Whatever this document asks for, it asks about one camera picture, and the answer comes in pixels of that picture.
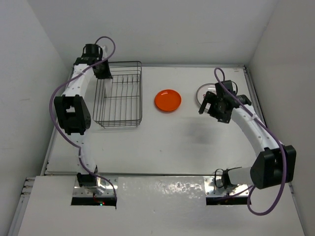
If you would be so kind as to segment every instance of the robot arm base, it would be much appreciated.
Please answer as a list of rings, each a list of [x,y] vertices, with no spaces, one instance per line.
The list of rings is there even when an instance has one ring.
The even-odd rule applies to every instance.
[[[296,151],[293,146],[284,146],[286,156],[286,179],[291,182],[294,175]],[[260,152],[251,168],[234,168],[223,171],[222,184],[224,188],[235,187],[238,184],[254,185],[264,189],[281,184],[283,162],[280,148]]]

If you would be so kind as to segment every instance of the cable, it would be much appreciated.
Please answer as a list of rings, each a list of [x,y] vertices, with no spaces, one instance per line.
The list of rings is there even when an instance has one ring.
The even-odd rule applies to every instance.
[[[230,93],[229,90],[226,89],[226,87],[222,84],[222,82],[220,81],[218,75],[217,75],[217,71],[221,71],[222,75],[223,75],[223,79],[225,79],[225,74],[223,72],[223,70],[221,68],[216,67],[214,70],[214,74],[215,74],[215,78],[217,79],[218,83],[222,86],[223,90],[229,94],[238,104],[240,104],[240,106],[252,117],[253,113],[251,113],[251,111],[249,109],[246,108],[245,105],[243,105],[239,99],[237,99],[232,93]],[[281,185],[280,185],[280,189],[279,192],[277,194],[277,197],[275,199],[275,201],[272,203],[272,205],[270,206],[269,209],[267,209],[264,212],[255,212],[252,210],[251,208],[251,196],[252,196],[252,192],[254,191],[255,187],[252,187],[252,189],[250,190],[250,194],[249,197],[247,198],[247,207],[250,210],[251,213],[255,214],[255,215],[267,215],[270,212],[272,212],[272,210],[276,207],[276,205],[278,204],[281,195],[284,191],[284,187],[285,187],[285,179],[286,179],[286,157],[285,157],[285,152],[284,152],[284,148],[280,142],[279,139],[277,139],[277,137],[273,134],[273,132],[271,132],[260,120],[258,120],[257,118],[254,119],[256,121],[256,123],[258,125],[260,125],[264,130],[266,130],[267,133],[270,134],[270,136],[276,141],[276,143],[278,144],[280,151],[281,151],[281,155],[282,155],[282,162],[283,162],[283,175],[282,175],[282,179],[281,179]]]
[[[216,169],[216,171],[215,171],[215,177],[214,177],[215,187],[217,187],[217,188],[223,188],[223,187],[224,187],[223,185],[220,186],[220,187],[217,186],[217,171],[218,171],[218,170],[222,170],[222,172],[224,171],[223,169]]]
[[[94,66],[97,66],[97,65],[99,65],[99,64],[102,64],[103,62],[107,61],[107,60],[110,59],[110,58],[113,56],[113,54],[115,53],[116,44],[115,44],[114,40],[111,39],[110,37],[102,36],[102,37],[100,37],[100,38],[96,41],[96,43],[97,43],[100,39],[102,39],[102,38],[107,38],[107,39],[109,39],[109,40],[113,43],[114,48],[113,48],[112,53],[111,53],[108,57],[106,57],[104,60],[98,61],[98,62],[96,62],[96,63],[94,63],[94,64],[88,66],[87,68],[85,68],[85,69],[82,71],[81,74],[79,74],[79,75],[73,77],[72,79],[68,80],[67,82],[65,82],[65,83],[63,83],[63,84],[61,84],[61,85],[59,85],[59,86],[55,89],[55,91],[53,92],[53,94],[52,94],[51,97],[50,97],[50,101],[49,101],[49,114],[50,114],[50,118],[51,118],[51,120],[52,120],[52,122],[53,122],[55,128],[58,130],[58,132],[60,133],[60,135],[61,135],[68,143],[70,143],[71,145],[73,145],[74,147],[76,147],[76,148],[79,149],[79,161],[80,161],[80,164],[81,164],[82,168],[83,168],[84,170],[86,170],[90,175],[92,175],[92,176],[94,176],[94,177],[99,177],[99,178],[105,180],[106,182],[108,182],[108,183],[113,187],[115,199],[117,199],[116,190],[115,190],[114,185],[113,185],[108,179],[104,178],[103,176],[100,176],[100,175],[97,175],[97,174],[92,173],[92,172],[83,164],[83,162],[82,162],[82,160],[81,160],[81,149],[82,149],[81,146],[79,146],[79,145],[75,144],[74,142],[72,142],[72,141],[63,133],[63,131],[61,130],[61,128],[58,126],[58,124],[57,124],[57,122],[56,122],[56,118],[54,117],[54,112],[53,112],[53,102],[54,102],[54,98],[55,98],[57,92],[58,92],[62,87],[66,86],[67,84],[71,83],[72,81],[74,81],[74,80],[80,78],[80,76],[81,76],[82,74],[84,74],[87,70],[89,70],[90,68],[92,68],[92,67],[94,67]]]
[[[235,88],[236,88],[235,93],[236,93],[236,95],[237,95],[237,93],[238,93],[238,86],[237,86],[237,84],[236,84],[234,81],[232,81],[232,83],[235,84]]]

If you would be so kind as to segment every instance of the metal mounting plate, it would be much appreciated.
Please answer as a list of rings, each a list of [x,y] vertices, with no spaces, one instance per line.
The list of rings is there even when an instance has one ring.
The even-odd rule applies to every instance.
[[[115,190],[118,188],[118,176],[104,176],[106,179],[111,181],[114,185]],[[105,180],[101,178],[97,178],[97,186],[95,187],[80,187],[78,180],[75,180],[72,197],[73,198],[91,198],[93,197],[93,193],[95,193],[95,198],[98,197],[108,197],[113,198],[114,190],[113,187]]]
[[[247,184],[241,184],[238,185],[235,188],[217,188],[215,187],[215,182],[214,182],[214,176],[208,176],[204,177],[204,184],[205,184],[205,194],[207,198],[217,198],[217,197],[226,197],[229,195],[234,195],[237,194],[241,191],[244,191],[247,189],[249,186]],[[216,181],[217,185],[221,186],[221,176],[216,176]],[[247,197],[249,194],[248,191],[241,193],[238,196],[235,196],[235,198],[240,198],[240,197]]]

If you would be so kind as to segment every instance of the reflective surface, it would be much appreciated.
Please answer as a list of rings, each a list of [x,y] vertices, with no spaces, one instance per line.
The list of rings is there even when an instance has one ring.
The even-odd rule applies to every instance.
[[[216,180],[217,180],[217,186],[220,187],[222,185],[221,176],[216,176]],[[206,193],[207,198],[225,197],[228,195],[231,196],[248,188],[246,184],[238,185],[236,188],[227,188],[227,189],[217,188],[215,187],[214,176],[204,177],[204,184],[205,184],[205,193]],[[248,196],[248,194],[249,192],[246,191],[244,193],[241,193],[238,196],[235,196],[235,198],[246,197]]]
[[[118,176],[104,176],[104,177],[108,179],[109,181],[111,181],[111,183],[115,187],[115,190],[117,190]],[[90,198],[90,197],[93,197],[93,194],[94,194],[95,198],[114,197],[113,187],[108,182],[106,182],[105,180],[101,178],[97,178],[96,183],[97,183],[97,186],[94,186],[94,187],[89,187],[89,188],[80,187],[79,182],[76,179],[72,196],[76,198]]]
[[[258,217],[244,205],[207,206],[202,176],[119,177],[117,209],[71,206],[74,182],[71,176],[37,177],[19,236],[303,235],[287,186],[272,214]],[[269,207],[278,189],[254,192],[255,210]]]

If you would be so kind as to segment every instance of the metal bracket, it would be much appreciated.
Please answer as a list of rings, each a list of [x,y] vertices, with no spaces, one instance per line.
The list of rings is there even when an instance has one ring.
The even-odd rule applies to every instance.
[[[235,188],[217,188],[214,182],[214,176],[204,177],[204,184],[205,184],[205,194],[206,198],[221,198],[226,196],[232,196],[239,192],[244,191],[249,186],[247,184],[240,184]],[[221,176],[216,176],[216,182],[218,186],[222,185]],[[241,193],[240,195],[235,196],[235,198],[243,198],[247,197],[249,194],[248,191]]]
[[[115,190],[117,191],[118,188],[118,176],[104,176],[106,179],[111,181],[111,183],[114,185]],[[113,198],[114,190],[113,187],[107,182],[104,181],[101,178],[96,179],[96,186],[93,187],[80,187],[78,180],[75,180],[74,188],[72,197],[73,198],[92,198],[94,194],[94,197],[97,198]]]
[[[34,185],[34,181],[35,181],[34,177],[28,177],[28,178],[25,179],[21,196],[23,196],[23,195],[26,196],[26,195],[30,195],[31,194],[31,191],[32,191],[33,185]]]

